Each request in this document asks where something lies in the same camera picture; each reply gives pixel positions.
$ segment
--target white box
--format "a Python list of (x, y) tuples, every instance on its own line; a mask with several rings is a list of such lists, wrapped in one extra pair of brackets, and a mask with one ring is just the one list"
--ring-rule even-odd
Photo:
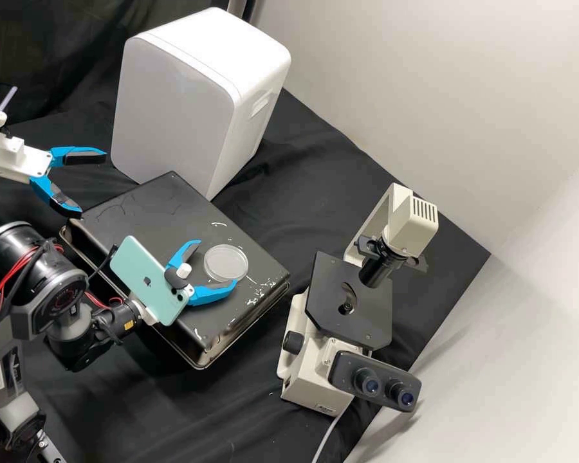
[(255, 154), (290, 62), (283, 45), (218, 8), (130, 38), (113, 163), (139, 183), (175, 170), (213, 198)]

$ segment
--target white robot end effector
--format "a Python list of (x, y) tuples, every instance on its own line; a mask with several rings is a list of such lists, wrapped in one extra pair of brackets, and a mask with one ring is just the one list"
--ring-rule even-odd
[(392, 270), (426, 271), (421, 255), (438, 227), (437, 208), (392, 184), (339, 260), (318, 252), (311, 287), (293, 297), (277, 375), (281, 398), (330, 416), (354, 397), (401, 412), (421, 382), (371, 358), (392, 341)]
[(52, 209), (65, 217), (79, 219), (81, 207), (65, 195), (48, 175), (52, 168), (77, 164), (102, 164), (106, 153), (93, 147), (53, 147), (48, 151), (24, 144), (6, 130), (5, 109), (17, 87), (12, 86), (0, 103), (0, 177), (26, 183)]

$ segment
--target eyepiece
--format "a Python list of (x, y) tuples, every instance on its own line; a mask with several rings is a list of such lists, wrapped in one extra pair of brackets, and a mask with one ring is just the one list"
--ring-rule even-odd
[(386, 396), (396, 402), (402, 410), (409, 411), (414, 407), (413, 391), (399, 381), (390, 381), (386, 386)]
[(380, 393), (381, 382), (378, 376), (370, 368), (360, 368), (354, 374), (354, 386), (364, 395), (370, 397)]

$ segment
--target clear petri dish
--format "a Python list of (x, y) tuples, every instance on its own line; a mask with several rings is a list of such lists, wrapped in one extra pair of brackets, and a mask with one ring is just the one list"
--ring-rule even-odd
[(249, 260), (239, 248), (218, 244), (204, 254), (204, 270), (218, 282), (242, 280), (249, 271)]

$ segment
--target white residue spots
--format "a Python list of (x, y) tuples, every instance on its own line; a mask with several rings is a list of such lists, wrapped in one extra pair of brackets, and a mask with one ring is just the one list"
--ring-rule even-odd
[(275, 279), (269, 278), (265, 283), (260, 283), (260, 286), (274, 287), (276, 284), (277, 281)]

